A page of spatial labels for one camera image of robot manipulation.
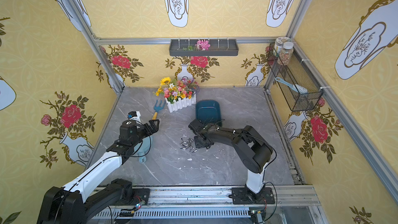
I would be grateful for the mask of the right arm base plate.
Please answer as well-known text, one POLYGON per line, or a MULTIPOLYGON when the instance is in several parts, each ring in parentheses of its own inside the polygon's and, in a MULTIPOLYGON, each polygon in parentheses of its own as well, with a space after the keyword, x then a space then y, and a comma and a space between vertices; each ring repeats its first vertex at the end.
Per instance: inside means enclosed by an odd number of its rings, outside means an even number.
POLYGON ((259 193, 255 194, 247 187, 232 188, 229 198, 235 205, 246 204, 275 204, 275 194, 272 188, 263 187, 259 193))

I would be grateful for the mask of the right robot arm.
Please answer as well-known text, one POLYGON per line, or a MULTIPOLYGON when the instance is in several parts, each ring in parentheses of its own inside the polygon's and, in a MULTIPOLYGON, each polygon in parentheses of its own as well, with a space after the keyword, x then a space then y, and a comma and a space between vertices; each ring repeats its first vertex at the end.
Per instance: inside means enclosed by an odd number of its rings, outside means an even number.
POLYGON ((233 147, 247 168, 247 189, 257 195, 262 191, 266 168, 276 152, 254 127, 247 125, 242 129, 230 129, 217 122, 201 123, 197 119, 188 127, 194 134, 197 149, 207 149, 216 143, 233 147))

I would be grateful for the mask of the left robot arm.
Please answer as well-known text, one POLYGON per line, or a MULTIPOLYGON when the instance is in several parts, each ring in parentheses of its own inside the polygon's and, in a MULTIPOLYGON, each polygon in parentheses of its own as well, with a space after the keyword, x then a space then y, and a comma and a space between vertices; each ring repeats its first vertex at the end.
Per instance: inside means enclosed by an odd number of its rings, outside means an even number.
POLYGON ((137 199, 132 183, 115 179, 103 190, 95 192, 100 183, 121 167, 139 150, 138 144, 159 130, 158 119, 142 124, 125 120, 119 137, 86 171, 63 187, 52 187, 44 195, 37 223, 85 224, 96 214, 115 203, 131 203, 137 199))

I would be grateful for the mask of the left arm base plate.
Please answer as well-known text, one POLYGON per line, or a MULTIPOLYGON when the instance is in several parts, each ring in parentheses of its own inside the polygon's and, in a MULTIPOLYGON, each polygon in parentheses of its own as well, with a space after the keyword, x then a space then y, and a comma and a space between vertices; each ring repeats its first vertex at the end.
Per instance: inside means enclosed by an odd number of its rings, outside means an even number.
POLYGON ((147 205, 150 196, 149 188, 132 188, 127 191, 125 205, 147 205))

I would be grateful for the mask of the teal plastic storage box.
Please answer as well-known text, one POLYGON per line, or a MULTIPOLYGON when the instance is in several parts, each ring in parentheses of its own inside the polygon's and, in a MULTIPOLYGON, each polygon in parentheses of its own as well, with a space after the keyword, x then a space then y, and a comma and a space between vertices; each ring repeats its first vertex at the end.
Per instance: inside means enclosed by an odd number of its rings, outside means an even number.
POLYGON ((196 104, 195 116, 203 124, 215 123, 222 126, 220 104, 215 100, 202 100, 196 104))

